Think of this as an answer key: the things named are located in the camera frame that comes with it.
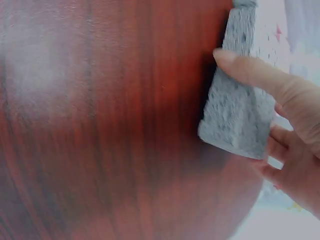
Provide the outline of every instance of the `fingernail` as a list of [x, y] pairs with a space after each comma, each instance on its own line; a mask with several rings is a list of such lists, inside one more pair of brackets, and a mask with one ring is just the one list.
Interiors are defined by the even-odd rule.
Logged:
[[224, 62], [226, 64], [232, 64], [233, 61], [238, 57], [238, 55], [233, 51], [217, 48], [213, 51], [213, 57], [216, 61]]

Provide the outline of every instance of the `reddish-brown wood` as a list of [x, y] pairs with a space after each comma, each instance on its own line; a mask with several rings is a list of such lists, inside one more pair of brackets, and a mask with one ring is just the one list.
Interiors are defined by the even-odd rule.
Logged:
[[224, 240], [261, 181], [197, 124], [230, 0], [0, 0], [3, 240]]

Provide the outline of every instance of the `cleaning sponge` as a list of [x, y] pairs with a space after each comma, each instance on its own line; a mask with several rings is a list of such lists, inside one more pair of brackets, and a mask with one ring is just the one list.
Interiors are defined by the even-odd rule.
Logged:
[[[222, 48], [279, 67], [277, 26], [270, 24], [269, 18], [260, 7], [232, 9]], [[198, 135], [204, 142], [233, 154], [263, 159], [274, 106], [275, 100], [265, 91], [240, 84], [218, 68]]]

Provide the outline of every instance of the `sponge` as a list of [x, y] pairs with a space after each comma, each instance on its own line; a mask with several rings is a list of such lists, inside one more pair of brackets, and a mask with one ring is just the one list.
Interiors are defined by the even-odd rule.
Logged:
[[[261, 7], [232, 9], [222, 48], [280, 67], [284, 56], [277, 55], [281, 52], [277, 25], [269, 18], [270, 12]], [[204, 142], [233, 154], [263, 159], [274, 107], [275, 100], [265, 91], [238, 83], [218, 68], [198, 135]]]

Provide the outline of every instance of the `hand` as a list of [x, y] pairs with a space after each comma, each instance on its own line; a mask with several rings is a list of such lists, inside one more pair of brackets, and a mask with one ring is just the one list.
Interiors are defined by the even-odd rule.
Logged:
[[275, 125], [268, 138], [267, 153], [283, 168], [253, 160], [253, 169], [320, 219], [320, 87], [260, 59], [221, 49], [213, 55], [230, 77], [271, 94], [276, 111], [293, 126], [294, 131], [288, 131]]

